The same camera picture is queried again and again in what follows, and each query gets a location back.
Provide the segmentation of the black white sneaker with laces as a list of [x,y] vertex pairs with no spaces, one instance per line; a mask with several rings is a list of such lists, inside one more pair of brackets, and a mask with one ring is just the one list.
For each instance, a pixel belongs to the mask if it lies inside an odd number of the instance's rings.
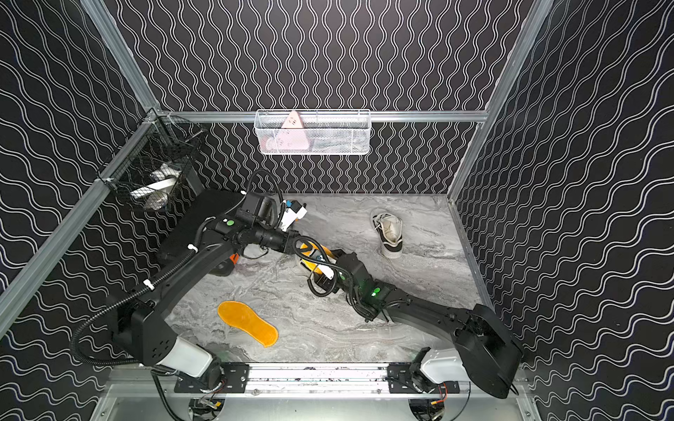
[[[309,257],[317,261],[324,261],[323,255],[319,249],[317,249],[316,245],[299,243],[298,249],[305,257]],[[309,271],[309,279],[317,285],[320,283],[329,282],[335,277],[335,272],[330,267],[318,265],[312,261],[307,261],[306,259],[300,259],[299,262],[302,267]]]

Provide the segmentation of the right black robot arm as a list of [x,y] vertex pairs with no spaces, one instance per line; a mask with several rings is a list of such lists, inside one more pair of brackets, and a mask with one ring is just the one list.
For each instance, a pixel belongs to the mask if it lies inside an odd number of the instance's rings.
[[356,312],[449,342],[473,384],[493,397],[508,397],[525,351],[491,308],[480,303],[471,309],[439,305],[377,280],[355,253],[337,250],[335,258],[341,271],[337,284],[352,295]]

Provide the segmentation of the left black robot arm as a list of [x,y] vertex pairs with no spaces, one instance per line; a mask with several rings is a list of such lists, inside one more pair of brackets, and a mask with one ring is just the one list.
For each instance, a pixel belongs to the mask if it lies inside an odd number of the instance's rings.
[[166,322],[181,299],[214,268],[233,271],[251,244],[291,254],[295,230],[283,231],[239,219],[209,217],[195,239],[169,265],[135,287],[128,299],[106,317],[112,343],[146,367],[162,366],[213,389],[221,382],[221,360],[210,351],[182,339]]

